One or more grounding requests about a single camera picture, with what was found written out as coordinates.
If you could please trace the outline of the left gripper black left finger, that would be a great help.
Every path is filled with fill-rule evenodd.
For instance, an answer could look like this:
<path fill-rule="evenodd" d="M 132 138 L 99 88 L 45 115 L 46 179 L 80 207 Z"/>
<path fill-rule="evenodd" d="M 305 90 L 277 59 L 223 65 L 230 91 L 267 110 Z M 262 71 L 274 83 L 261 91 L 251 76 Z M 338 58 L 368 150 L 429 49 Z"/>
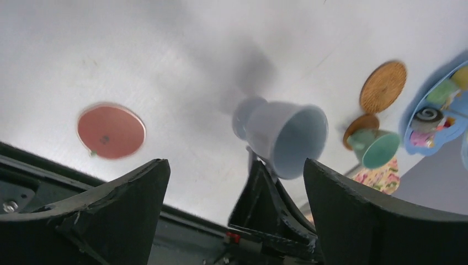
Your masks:
<path fill-rule="evenodd" d="M 2 264 L 147 264 L 171 169 L 155 159 L 31 213 L 1 216 Z"/>

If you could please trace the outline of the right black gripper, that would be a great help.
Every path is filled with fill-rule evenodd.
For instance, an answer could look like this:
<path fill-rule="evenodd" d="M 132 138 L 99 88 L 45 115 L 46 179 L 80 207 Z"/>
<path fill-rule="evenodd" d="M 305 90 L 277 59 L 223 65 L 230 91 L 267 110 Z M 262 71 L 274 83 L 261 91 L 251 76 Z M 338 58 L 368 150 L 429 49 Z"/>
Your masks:
<path fill-rule="evenodd" d="M 250 147 L 247 151 L 248 177 L 228 219 L 224 248 L 214 258 L 204 259 L 203 264 L 324 264 L 314 245 L 252 230 L 290 228 L 291 216 L 316 234 L 278 176 L 269 172 Z"/>

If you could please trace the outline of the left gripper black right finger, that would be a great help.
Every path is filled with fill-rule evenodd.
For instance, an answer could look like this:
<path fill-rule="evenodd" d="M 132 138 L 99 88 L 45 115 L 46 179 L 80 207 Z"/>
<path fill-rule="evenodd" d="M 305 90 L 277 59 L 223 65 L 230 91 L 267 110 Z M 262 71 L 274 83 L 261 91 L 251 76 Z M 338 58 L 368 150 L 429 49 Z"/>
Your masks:
<path fill-rule="evenodd" d="M 304 183 L 325 264 L 466 264 L 467 216 L 409 203 L 308 159 Z"/>

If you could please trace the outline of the light blue mug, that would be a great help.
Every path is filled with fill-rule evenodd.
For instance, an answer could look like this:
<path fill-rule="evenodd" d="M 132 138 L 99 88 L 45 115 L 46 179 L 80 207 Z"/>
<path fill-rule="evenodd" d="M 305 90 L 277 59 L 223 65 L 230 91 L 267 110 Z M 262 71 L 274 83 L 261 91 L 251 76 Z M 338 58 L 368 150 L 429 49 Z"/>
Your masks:
<path fill-rule="evenodd" d="M 318 159 L 328 137 L 328 120 L 320 107 L 261 97 L 237 106 L 232 128 L 281 179 L 300 177 L 306 159 Z"/>

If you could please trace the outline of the green teacup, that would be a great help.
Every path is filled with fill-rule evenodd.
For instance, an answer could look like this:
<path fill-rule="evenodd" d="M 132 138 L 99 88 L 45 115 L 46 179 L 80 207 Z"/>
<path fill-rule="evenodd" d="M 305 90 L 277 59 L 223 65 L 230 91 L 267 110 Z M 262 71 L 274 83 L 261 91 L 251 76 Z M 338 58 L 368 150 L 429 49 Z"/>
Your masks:
<path fill-rule="evenodd" d="M 360 164 L 368 169 L 377 169 L 390 162 L 400 142 L 397 133 L 379 129 L 360 129 L 346 140 Z"/>

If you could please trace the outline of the red apple coaster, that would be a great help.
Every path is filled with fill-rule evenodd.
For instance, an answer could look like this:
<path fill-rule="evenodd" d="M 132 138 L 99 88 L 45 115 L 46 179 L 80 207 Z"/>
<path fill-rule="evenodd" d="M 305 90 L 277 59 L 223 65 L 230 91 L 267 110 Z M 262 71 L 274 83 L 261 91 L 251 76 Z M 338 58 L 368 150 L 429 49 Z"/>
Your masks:
<path fill-rule="evenodd" d="M 132 156 L 144 145 L 146 127 L 129 108 L 98 102 L 84 108 L 77 118 L 76 133 L 94 157 L 118 160 Z"/>

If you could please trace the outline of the orange round coaster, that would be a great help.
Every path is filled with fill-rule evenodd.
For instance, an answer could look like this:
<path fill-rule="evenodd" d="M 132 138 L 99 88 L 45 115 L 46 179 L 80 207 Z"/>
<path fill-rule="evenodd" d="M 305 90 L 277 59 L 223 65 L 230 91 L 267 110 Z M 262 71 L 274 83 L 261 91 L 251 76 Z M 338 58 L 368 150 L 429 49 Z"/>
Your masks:
<path fill-rule="evenodd" d="M 360 129 L 378 129 L 380 122 L 374 114 L 364 114 L 355 119 L 346 129 L 343 135 L 343 145 L 346 149 L 352 151 L 353 148 L 347 143 L 348 138 Z"/>

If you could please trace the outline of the pink cupcake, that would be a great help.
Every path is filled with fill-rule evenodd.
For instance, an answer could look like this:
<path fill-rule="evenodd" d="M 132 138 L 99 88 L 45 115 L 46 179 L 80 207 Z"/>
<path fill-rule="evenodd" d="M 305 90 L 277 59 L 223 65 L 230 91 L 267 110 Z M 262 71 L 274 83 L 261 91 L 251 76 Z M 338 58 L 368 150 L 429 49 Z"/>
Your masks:
<path fill-rule="evenodd" d="M 413 131 L 409 137 L 410 143 L 415 147 L 433 148 L 435 132 Z"/>

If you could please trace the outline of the chocolate slice cake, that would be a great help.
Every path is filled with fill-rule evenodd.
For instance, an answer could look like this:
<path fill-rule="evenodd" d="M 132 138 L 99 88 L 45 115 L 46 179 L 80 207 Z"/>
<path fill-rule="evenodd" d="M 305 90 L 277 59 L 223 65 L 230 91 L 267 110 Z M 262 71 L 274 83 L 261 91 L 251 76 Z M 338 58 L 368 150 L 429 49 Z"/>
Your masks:
<path fill-rule="evenodd" d="M 414 114 L 410 128 L 422 133 L 436 132 L 442 129 L 445 122 L 446 116 L 439 109 L 424 107 Z"/>

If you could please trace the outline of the woven rattan coaster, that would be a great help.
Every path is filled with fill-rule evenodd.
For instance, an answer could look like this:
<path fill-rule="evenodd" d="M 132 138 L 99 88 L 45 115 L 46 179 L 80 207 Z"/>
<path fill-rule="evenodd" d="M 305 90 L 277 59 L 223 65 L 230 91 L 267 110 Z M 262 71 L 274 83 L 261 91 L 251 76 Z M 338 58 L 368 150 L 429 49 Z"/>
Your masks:
<path fill-rule="evenodd" d="M 377 67 L 365 81 L 359 98 L 362 110 L 381 113 L 400 96 L 407 81 L 406 65 L 392 60 Z"/>

